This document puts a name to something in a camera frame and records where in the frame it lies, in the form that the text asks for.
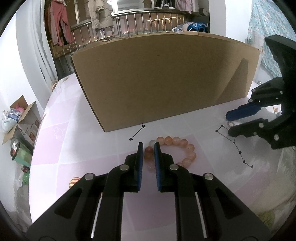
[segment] open cardboard box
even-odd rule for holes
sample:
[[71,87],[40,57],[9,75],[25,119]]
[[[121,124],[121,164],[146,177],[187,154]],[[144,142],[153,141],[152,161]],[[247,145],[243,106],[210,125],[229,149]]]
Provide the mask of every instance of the open cardboard box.
[[29,143],[31,147],[33,147],[35,144],[37,131],[40,126],[38,118],[32,111],[32,107],[36,103],[33,102],[32,104],[28,105],[24,96],[21,96],[10,106],[10,108],[16,109],[17,104],[19,104],[20,107],[23,107],[25,112],[22,114],[19,122],[10,130],[10,132],[5,134],[2,145],[9,140],[14,141],[16,138],[23,138],[26,143]]
[[245,43],[188,31],[98,42],[72,62],[100,125],[113,131],[247,96],[258,58]]

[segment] orange striped planet print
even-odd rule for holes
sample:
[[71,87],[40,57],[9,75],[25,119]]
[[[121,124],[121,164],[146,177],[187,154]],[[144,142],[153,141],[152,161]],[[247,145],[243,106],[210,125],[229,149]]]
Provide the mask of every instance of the orange striped planet print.
[[74,177],[74,178],[72,178],[71,181],[70,181],[70,183],[69,183],[69,188],[71,188],[72,186],[74,186],[74,184],[75,184],[76,182],[78,182],[79,180],[80,180],[79,177]]

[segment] silver screw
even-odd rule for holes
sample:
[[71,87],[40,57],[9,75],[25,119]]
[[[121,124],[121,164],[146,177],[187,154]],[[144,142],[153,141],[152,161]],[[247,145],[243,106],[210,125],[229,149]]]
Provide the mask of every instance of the silver screw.
[[171,164],[170,165],[170,169],[175,171],[175,170],[178,170],[179,169],[179,166],[177,164]]
[[122,164],[119,168],[122,171],[127,171],[129,169],[129,166],[127,164]]
[[85,174],[84,178],[85,178],[85,180],[91,180],[91,179],[94,178],[94,174],[92,174],[92,173],[87,173],[87,174]]
[[214,176],[213,176],[212,173],[206,173],[205,174],[205,179],[207,179],[207,180],[213,180],[213,178],[214,178]]

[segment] beige jacket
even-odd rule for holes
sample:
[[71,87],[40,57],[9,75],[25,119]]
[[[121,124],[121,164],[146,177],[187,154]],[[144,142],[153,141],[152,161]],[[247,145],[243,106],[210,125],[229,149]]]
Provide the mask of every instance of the beige jacket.
[[89,0],[89,15],[91,16],[93,29],[113,26],[110,6],[107,0]]

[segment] green trash bin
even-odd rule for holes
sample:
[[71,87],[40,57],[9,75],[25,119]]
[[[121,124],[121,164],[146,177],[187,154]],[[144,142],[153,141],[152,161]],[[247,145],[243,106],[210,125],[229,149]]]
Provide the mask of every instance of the green trash bin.
[[12,159],[26,167],[31,167],[32,154],[30,150],[18,139],[16,139],[10,150]]

